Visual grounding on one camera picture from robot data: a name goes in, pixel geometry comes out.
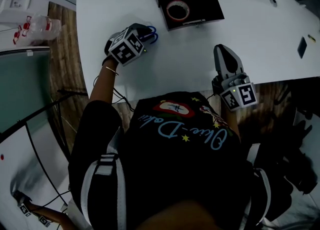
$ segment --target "strap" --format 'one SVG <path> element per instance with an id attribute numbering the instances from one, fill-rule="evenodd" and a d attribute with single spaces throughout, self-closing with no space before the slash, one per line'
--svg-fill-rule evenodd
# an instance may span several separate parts
<path id="1" fill-rule="evenodd" d="M 267 195 L 266 206 L 265 206 L 265 210 L 264 210 L 263 216 L 259 221 L 259 223 L 260 223 L 265 218 L 265 216 L 267 215 L 268 210 L 270 208 L 271 188 L 270 188 L 270 183 L 269 183 L 269 179 L 268 179 L 268 176 L 267 176 L 266 172 L 262 168 L 256 168 L 256 170 L 260 171 L 260 174 L 261 174 L 261 177 L 262 177 L 262 180 L 263 180 L 263 183 L 264 183 L 266 195 Z"/>
<path id="2" fill-rule="evenodd" d="M 91 222 L 88 214 L 88 194 L 89 194 L 89 189 L 91 185 L 91 180 L 97 166 L 98 166 L 98 161 L 96 160 L 95 162 L 91 163 L 89 168 L 86 170 L 83 183 L 82 183 L 81 196 L 80 196 L 82 214 L 85 220 L 90 224 L 90 226 L 91 226 Z"/>
<path id="3" fill-rule="evenodd" d="M 127 205 L 126 205 L 126 182 L 125 175 L 120 159 L 115 160 L 116 176 L 118 181 L 117 188 L 117 223 L 118 230 L 127 229 Z"/>
<path id="4" fill-rule="evenodd" d="M 112 170 L 115 164 L 115 158 L 117 154 L 103 154 L 98 161 L 98 168 L 96 169 L 96 175 L 111 176 Z"/>
<path id="5" fill-rule="evenodd" d="M 250 150 L 248 152 L 248 155 L 246 157 L 246 160 L 250 163 L 252 163 L 252 165 L 255 165 L 255 161 L 257 158 L 257 154 L 260 148 L 260 143 L 256 143 L 256 144 L 252 144 L 252 146 L 250 147 Z"/>
<path id="6" fill-rule="evenodd" d="M 244 230 L 245 229 L 245 226 L 246 226 L 246 223 L 247 223 L 247 218 L 248 218 L 248 215 L 250 213 L 250 209 L 251 209 L 251 197 L 250 197 L 250 200 L 249 200 L 248 204 L 246 205 L 246 207 L 244 209 L 244 214 L 243 214 L 243 217 L 242 217 L 242 221 L 240 223 L 239 230 Z"/>
<path id="7" fill-rule="evenodd" d="M 106 154 L 115 153 L 118 154 L 118 146 L 121 142 L 121 137 L 123 135 L 123 129 L 122 127 L 119 127 L 116 133 L 113 135 L 113 138 L 109 142 L 107 148 L 106 148 Z"/>

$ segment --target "person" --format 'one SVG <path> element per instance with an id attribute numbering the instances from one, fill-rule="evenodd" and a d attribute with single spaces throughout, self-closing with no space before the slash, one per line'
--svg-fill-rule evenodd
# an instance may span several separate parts
<path id="1" fill-rule="evenodd" d="M 95 230 L 119 229 L 115 172 L 92 177 L 82 207 L 88 168 L 122 128 L 112 107 L 117 65 L 112 56 L 103 62 L 68 167 L 74 202 Z M 220 117 L 199 92 L 142 99 L 117 152 L 125 179 L 124 229 L 239 229 L 254 174 L 236 113 L 223 103 Z"/>

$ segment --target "floor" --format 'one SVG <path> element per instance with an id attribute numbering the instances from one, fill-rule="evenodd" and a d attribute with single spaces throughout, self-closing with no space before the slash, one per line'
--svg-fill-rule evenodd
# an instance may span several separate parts
<path id="1" fill-rule="evenodd" d="M 60 98 L 62 95 L 57 90 L 61 89 L 86 92 L 77 39 L 76 13 L 60 5 L 50 3 L 49 17 L 59 19 L 62 23 L 60 36 L 48 43 L 50 46 L 51 97 L 53 100 Z M 264 83 L 255 86 L 259 103 L 237 111 L 239 129 L 242 136 L 252 135 L 254 128 L 258 142 L 261 135 L 272 131 L 274 126 L 272 112 L 276 117 L 280 117 L 290 105 L 290 96 L 280 105 L 274 105 L 274 99 L 278 98 L 285 86 L 284 82 Z M 212 91 L 201 91 L 201 93 L 207 98 L 212 94 Z M 87 96 L 75 95 L 61 103 L 62 124 L 70 151 L 74 145 L 81 115 L 88 101 L 89 98 Z M 135 108 L 137 102 L 130 102 L 131 106 Z M 220 98 L 213 96 L 209 99 L 209 102 L 213 109 L 220 113 Z M 114 104 L 113 106 L 119 112 L 126 131 L 129 128 L 133 113 L 125 102 Z M 56 113 L 55 122 L 59 125 Z"/>

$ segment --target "cable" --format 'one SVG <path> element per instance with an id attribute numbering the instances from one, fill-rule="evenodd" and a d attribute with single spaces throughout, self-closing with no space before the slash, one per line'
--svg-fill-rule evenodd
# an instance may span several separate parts
<path id="1" fill-rule="evenodd" d="M 96 83 L 96 80 L 98 79 L 98 77 L 99 77 L 99 75 L 93 80 L 93 87 L 95 86 L 95 83 Z M 113 94 L 116 95 L 120 100 L 118 100 L 117 102 L 114 102 L 114 103 L 112 103 L 112 104 L 118 103 L 118 102 L 121 101 L 121 100 L 125 100 L 126 104 L 129 106 L 130 111 L 131 111 L 131 112 L 134 112 L 135 110 L 132 108 L 132 106 L 131 106 L 131 104 L 129 103 L 129 101 L 127 100 L 127 98 L 126 98 L 125 96 L 122 96 L 122 95 L 120 94 L 120 92 L 118 92 L 115 88 L 113 88 L 113 90 L 117 93 L 117 94 L 116 94 L 115 92 L 113 92 Z"/>
<path id="2" fill-rule="evenodd" d="M 129 106 L 130 111 L 131 111 L 131 112 L 134 112 L 135 110 L 132 108 L 132 106 L 131 106 L 131 104 L 129 103 L 129 101 L 127 100 L 127 98 L 126 98 L 125 96 L 122 96 L 122 95 L 119 93 L 119 91 L 117 91 L 115 88 L 113 88 L 113 90 L 114 90 L 116 93 L 118 93 L 119 96 L 121 96 L 121 97 L 125 100 L 125 102 L 126 102 L 127 105 Z"/>
<path id="3" fill-rule="evenodd" d="M 41 207 L 39 208 L 36 208 L 36 209 L 33 209 L 33 210 L 30 210 L 31 212 L 35 212 L 35 211 L 38 211 L 38 210 L 41 210 L 42 208 L 46 207 L 47 205 L 49 205 L 50 203 L 52 203 L 53 201 L 55 201 L 56 199 L 58 199 L 60 196 L 66 194 L 66 193 L 69 193 L 69 191 L 66 191 L 66 192 L 63 192 L 63 193 L 60 193 L 56 198 L 54 198 L 53 200 L 49 201 L 48 203 L 46 203 L 45 205 L 42 205 Z"/>
<path id="4" fill-rule="evenodd" d="M 209 100 L 213 95 L 214 95 L 214 94 L 212 94 L 211 96 L 208 96 L 208 97 L 206 98 L 206 100 Z"/>
<path id="5" fill-rule="evenodd" d="M 122 97 L 118 96 L 115 92 L 113 92 L 114 95 L 116 95 L 119 99 L 122 99 Z"/>
<path id="6" fill-rule="evenodd" d="M 313 206 L 319 210 L 319 207 L 318 207 L 317 203 L 315 202 L 314 198 L 311 196 L 311 194 L 310 194 L 310 193 L 308 193 L 307 195 L 308 195 L 308 196 L 309 196 L 309 198 L 312 200 L 312 202 L 313 202 Z"/>
<path id="7" fill-rule="evenodd" d="M 148 33 L 147 35 L 141 35 L 141 36 L 138 37 L 138 39 L 139 39 L 141 42 L 144 43 L 144 42 L 146 42 L 147 40 L 149 40 L 151 36 L 153 36 L 154 39 L 153 39 L 152 42 L 150 42 L 150 44 L 154 44 L 154 43 L 158 40 L 158 38 L 159 38 L 159 35 L 156 33 L 156 32 L 157 32 L 157 29 L 156 29 L 154 26 L 152 26 L 152 25 L 148 25 L 147 28 L 149 28 L 149 29 L 151 29 L 151 30 L 153 29 L 152 32 L 151 32 L 151 33 Z"/>
<path id="8" fill-rule="evenodd" d="M 58 108 L 57 108 L 57 105 L 56 105 L 56 104 L 54 105 L 54 108 L 55 108 L 56 112 L 58 113 Z M 63 120 L 65 120 L 65 122 L 70 126 L 70 128 L 71 128 L 75 133 L 77 133 L 77 131 L 75 130 L 75 128 L 72 127 L 72 125 L 70 124 L 70 122 L 67 121 L 66 118 L 64 118 L 64 117 L 62 117 L 62 116 L 61 116 L 61 118 L 62 118 Z"/>
<path id="9" fill-rule="evenodd" d="M 98 75 L 96 78 L 94 78 L 94 80 L 93 80 L 93 87 L 95 86 L 96 80 L 98 79 L 98 77 L 99 77 L 99 75 Z"/>
<path id="10" fill-rule="evenodd" d="M 52 185 L 53 189 L 56 191 L 56 193 L 58 194 L 58 196 L 59 196 L 59 197 L 61 198 L 61 200 L 64 202 L 64 204 L 67 204 L 66 201 L 62 198 L 61 194 L 60 194 L 60 193 L 58 192 L 58 190 L 56 189 L 54 183 L 52 182 L 52 180 L 51 180 L 51 178 L 49 177 L 49 175 L 48 175 L 48 173 L 47 173 L 44 165 L 42 164 L 42 162 L 41 162 L 41 160 L 40 160 L 40 157 L 39 157 L 39 155 L 38 155 L 38 153 L 37 153 L 37 150 L 36 150 L 36 148 L 35 148 L 34 142 L 33 142 L 32 138 L 31 138 L 31 134 L 30 134 L 30 130 L 29 130 L 28 124 L 25 123 L 24 126 L 25 126 L 26 132 L 27 132 L 27 134 L 28 134 L 28 137 L 29 137 L 31 146 L 32 146 L 32 148 L 33 148 L 34 154 L 35 154 L 35 156 L 36 156 L 36 158 L 37 158 L 37 160 L 38 160 L 38 162 L 39 162 L 39 164 L 40 164 L 40 166 L 41 166 L 41 168 L 42 168 L 45 176 L 46 176 L 47 179 L 49 180 L 50 184 Z"/>
<path id="11" fill-rule="evenodd" d="M 123 98 L 120 98 L 117 102 L 114 102 L 112 104 L 116 104 L 116 103 L 120 102 L 121 100 L 123 100 Z"/>
<path id="12" fill-rule="evenodd" d="M 0 32 L 9 31 L 9 30 L 12 30 L 12 29 L 17 29 L 17 28 L 18 28 L 18 27 L 6 29 L 6 30 L 0 30 Z"/>

